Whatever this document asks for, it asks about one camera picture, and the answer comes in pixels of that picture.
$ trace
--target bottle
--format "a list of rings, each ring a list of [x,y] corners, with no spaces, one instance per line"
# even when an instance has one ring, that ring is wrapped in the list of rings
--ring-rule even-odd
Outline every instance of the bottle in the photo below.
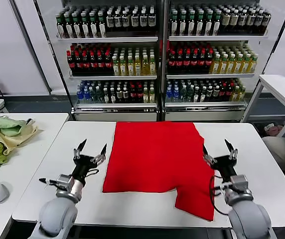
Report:
[[[204,26],[204,35],[205,36],[209,36],[210,32],[211,32],[212,14],[213,14],[213,10],[208,10],[207,20],[206,20],[206,23],[205,23],[205,26]]]
[[[239,92],[236,101],[241,101],[241,102],[242,102],[242,101],[243,101],[243,98],[244,98],[244,95],[245,95],[245,92],[246,92],[246,86],[242,86],[242,89],[241,89],[241,91]]]
[[[220,54],[216,54],[213,63],[211,64],[211,68],[209,70],[210,74],[218,74],[218,68],[220,64]]]
[[[135,55],[135,73],[136,73],[136,76],[141,75],[141,61],[139,58],[139,54]]]
[[[238,19],[238,23],[237,23],[237,30],[236,30],[237,34],[244,34],[245,33],[245,25],[247,22],[247,18],[248,18],[247,10],[244,9],[242,11],[242,14],[239,15],[239,19]]]
[[[90,16],[90,20],[91,20],[91,30],[92,30],[93,37],[97,38],[98,34],[97,34],[97,22],[95,19],[95,13],[91,12],[89,14],[89,16]]]
[[[238,55],[237,60],[234,62],[233,69],[232,69],[232,73],[233,74],[239,74],[240,73],[240,67],[241,67],[241,64],[242,64],[242,57],[243,57],[243,54],[240,53]]]
[[[265,34],[270,20],[271,20],[271,14],[266,10],[263,16],[261,26],[260,26],[260,31],[259,31],[260,35]]]
[[[104,102],[105,104],[109,103],[108,89],[104,88]]]
[[[199,98],[199,87],[196,86],[194,88],[193,102],[198,102],[198,98]]]
[[[182,66],[182,50],[178,51],[178,55],[175,61],[176,70],[180,71]]]
[[[179,20],[179,36],[183,36],[186,28],[186,10],[181,11]]]
[[[209,101],[211,96],[212,96],[212,92],[213,92],[213,89],[212,89],[212,86],[209,86],[207,88],[207,92],[206,92],[206,101]]]
[[[240,87],[236,86],[234,92],[232,92],[229,101],[237,101],[238,94],[240,93]]]
[[[73,21],[74,21],[74,25],[73,26],[74,26],[74,31],[76,33],[76,37],[77,38],[82,38],[81,31],[82,31],[82,34],[84,34],[84,32],[83,32],[83,27],[81,26],[81,23],[78,20],[77,13],[76,12],[72,13],[72,17],[73,17]]]
[[[61,14],[56,14],[55,17],[57,21],[56,27],[57,27],[60,38],[66,38],[66,35],[68,35],[68,32],[62,22]]]
[[[150,55],[150,75],[155,76],[156,75],[156,64],[154,61],[154,55]]]
[[[229,23],[229,34],[235,34],[237,30],[237,23],[239,19],[239,10],[235,9],[233,14],[230,17],[230,23]]]
[[[98,13],[98,20],[99,20],[99,29],[101,31],[101,36],[106,37],[104,14],[102,12]]]
[[[116,103],[116,97],[115,97],[115,89],[114,87],[111,87],[111,102],[112,104]]]
[[[121,90],[120,87],[117,87],[116,97],[117,97],[117,98],[116,98],[116,102],[117,102],[118,104],[123,103],[123,92],[122,92],[122,90]]]
[[[68,38],[74,38],[74,29],[72,27],[71,24],[71,20],[69,18],[69,14],[68,13],[64,13],[64,18],[65,18],[65,27],[68,33]]]
[[[114,75],[119,76],[120,75],[120,67],[117,61],[117,56],[113,56],[113,70],[114,70]]]
[[[235,54],[230,54],[230,57],[227,61],[227,66],[226,66],[226,74],[232,74],[232,69],[235,61]]]
[[[83,29],[84,37],[90,38],[87,14],[85,12],[82,12],[81,17],[82,17],[82,29]]]
[[[259,34],[260,33],[261,24],[262,24],[262,20],[264,17],[263,13],[264,13],[264,11],[260,10],[259,13],[256,15],[256,20],[253,23],[253,30],[252,30],[253,34]]]
[[[214,99],[219,98],[219,93],[220,93],[220,86],[217,85],[217,86],[213,89],[212,97],[213,97]]]
[[[128,31],[130,24],[129,24],[129,17],[127,11],[123,11],[122,23],[123,23],[123,30]]]
[[[197,29],[196,29],[196,36],[200,36],[202,32],[202,26],[203,26],[203,10],[200,10],[198,12],[198,21],[197,21]]]
[[[256,66],[257,66],[257,60],[258,60],[258,54],[254,54],[252,60],[249,63],[248,66],[248,73],[254,73]]]
[[[149,93],[148,93],[147,87],[144,87],[144,89],[143,89],[143,102],[149,103]]]
[[[75,61],[73,60],[72,56],[71,56],[71,52],[70,51],[66,51],[67,53],[67,63],[69,65],[69,68],[71,69],[72,73],[75,72]]]
[[[211,64],[212,64],[212,50],[207,51],[207,53],[205,54],[205,71],[206,73],[209,73]]]
[[[134,63],[133,63],[133,56],[128,56],[128,75],[134,76]]]
[[[171,102],[171,87],[167,87],[167,91],[166,91],[166,99],[165,102],[170,103]]]
[[[132,27],[133,27],[133,31],[138,31],[138,28],[139,28],[139,16],[138,16],[136,10],[133,10]]]
[[[148,16],[146,14],[146,10],[142,10],[142,13],[140,15],[140,22],[141,22],[141,28],[142,31],[147,31],[147,26],[148,26]]]
[[[154,14],[154,8],[150,7],[150,13],[148,15],[148,26],[150,30],[155,31],[156,27],[156,15]]]
[[[149,76],[150,75],[150,66],[148,63],[148,56],[144,55],[142,58],[142,75]]]
[[[222,60],[219,63],[218,72],[217,72],[218,74],[226,73],[227,59],[228,59],[228,54],[224,54]]]
[[[194,14],[195,11],[191,10],[189,13],[189,22],[188,22],[188,36],[192,36],[193,35],[193,29],[194,29]]]
[[[213,36],[218,35],[219,27],[220,27],[220,21],[221,21],[220,18],[221,18],[221,10],[217,10],[215,21],[214,21],[213,28],[212,28],[212,35]]]
[[[122,30],[122,17],[120,15],[120,11],[117,10],[115,12],[115,16],[114,16],[114,22],[115,22],[115,27],[116,27],[116,31],[121,31]]]
[[[110,10],[107,12],[106,25],[108,31],[113,31],[113,28],[115,27],[115,22],[114,22],[114,16],[112,15],[112,11]]]
[[[252,10],[251,13],[248,15],[247,23],[246,23],[246,32],[247,34],[251,34],[253,30],[253,23],[256,20],[256,11]]]
[[[200,95],[200,102],[204,102],[204,99],[206,98],[206,92],[207,92],[207,87],[203,86]]]
[[[170,29],[171,29],[171,36],[176,36],[176,32],[177,32],[177,10],[172,11],[172,18],[170,21]]]
[[[121,69],[121,71],[120,71],[120,73],[121,73],[121,75],[122,76],[126,76],[127,74],[127,66],[126,66],[126,62],[125,62],[125,58],[124,58],[124,56],[120,56],[120,60],[121,60],[121,63],[120,63],[120,69]]]
[[[143,103],[143,87],[140,84],[137,88],[137,103]]]
[[[129,92],[128,92],[128,89],[127,87],[124,87],[123,89],[123,101],[125,104],[129,103]]]
[[[247,73],[248,66],[249,66],[249,63],[250,63],[250,59],[251,59],[251,54],[247,54],[246,57],[244,58],[244,61],[241,64],[239,73],[242,73],[242,74]]]
[[[175,103],[179,102],[179,88],[178,87],[174,88],[172,101]]]

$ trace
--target metal frame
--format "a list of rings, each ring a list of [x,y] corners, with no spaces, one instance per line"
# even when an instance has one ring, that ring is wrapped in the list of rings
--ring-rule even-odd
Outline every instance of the metal frame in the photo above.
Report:
[[[259,96],[260,96],[260,94],[261,94],[261,92],[262,92],[264,87],[267,88],[270,91],[270,93],[272,95],[274,95],[277,98],[277,100],[280,101],[285,106],[285,101],[283,101],[282,98],[279,97],[278,92],[274,91],[273,89],[271,89],[268,86],[266,86],[265,84],[263,84],[261,79],[259,79],[257,87],[255,88],[254,93],[252,95],[252,98],[251,98],[251,100],[250,100],[250,102],[248,104],[248,107],[247,107],[247,109],[246,109],[246,111],[245,111],[245,113],[244,113],[244,115],[243,115],[243,117],[242,117],[242,119],[240,121],[241,123],[245,123],[245,122],[248,121],[250,113],[251,113],[253,107],[256,105],[256,103],[257,103],[257,101],[259,99]],[[281,129],[281,131],[278,133],[277,137],[285,137],[285,125]]]

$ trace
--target white wall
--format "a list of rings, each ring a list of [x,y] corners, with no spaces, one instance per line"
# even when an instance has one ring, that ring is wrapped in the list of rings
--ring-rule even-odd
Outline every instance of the white wall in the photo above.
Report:
[[[48,95],[7,0],[0,0],[0,89],[9,96]]]

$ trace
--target red bottle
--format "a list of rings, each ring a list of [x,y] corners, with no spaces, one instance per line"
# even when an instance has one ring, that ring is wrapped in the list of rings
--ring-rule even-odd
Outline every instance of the red bottle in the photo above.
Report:
[[[76,66],[77,66],[77,71],[78,72],[83,72],[83,60],[82,58],[79,56],[79,52],[75,51],[75,62],[76,62]]]
[[[190,70],[193,72],[196,71],[197,64],[198,64],[198,49],[195,48],[193,50],[193,54],[190,60]]]
[[[66,51],[67,52],[67,63],[69,65],[69,68],[72,70],[72,73],[75,71],[75,61],[73,60],[72,56],[71,56],[71,52],[70,51]]]
[[[181,66],[182,66],[182,50],[178,51],[178,55],[177,55],[177,58],[176,58],[175,65],[176,65],[176,69],[177,70],[181,70]]]
[[[203,73],[205,67],[205,53],[206,50],[203,48],[201,54],[198,57],[198,72]]]
[[[186,54],[183,59],[183,68],[187,70],[189,69],[189,65],[190,65],[190,49],[187,49]]]
[[[83,65],[84,65],[84,72],[88,73],[90,71],[89,70],[90,64],[86,51],[83,51]]]
[[[93,51],[91,51],[91,67],[92,67],[93,71],[97,71],[98,70],[97,59],[96,59]]]

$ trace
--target plastic bottle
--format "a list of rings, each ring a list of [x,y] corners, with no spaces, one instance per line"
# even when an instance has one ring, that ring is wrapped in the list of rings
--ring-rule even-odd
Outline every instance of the plastic bottle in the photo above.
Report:
[[[242,74],[247,73],[248,66],[249,66],[249,63],[250,63],[250,59],[251,59],[251,54],[246,54],[246,57],[244,58],[244,61],[241,64],[239,73],[242,73]]]
[[[171,87],[167,87],[165,102],[170,103],[171,97],[172,97]]]

